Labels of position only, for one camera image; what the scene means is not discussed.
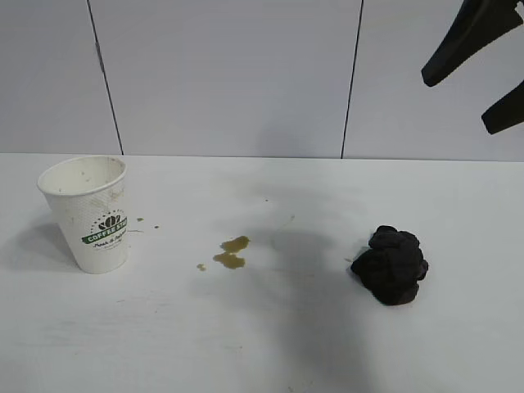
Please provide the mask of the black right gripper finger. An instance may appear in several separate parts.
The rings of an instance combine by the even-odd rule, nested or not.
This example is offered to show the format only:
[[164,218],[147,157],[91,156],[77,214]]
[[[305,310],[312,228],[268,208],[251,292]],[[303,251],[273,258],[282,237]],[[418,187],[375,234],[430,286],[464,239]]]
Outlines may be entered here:
[[524,83],[500,98],[481,119],[488,134],[496,134],[523,122]]
[[469,57],[523,25],[513,0],[466,0],[446,36],[422,68],[422,80],[434,87]]

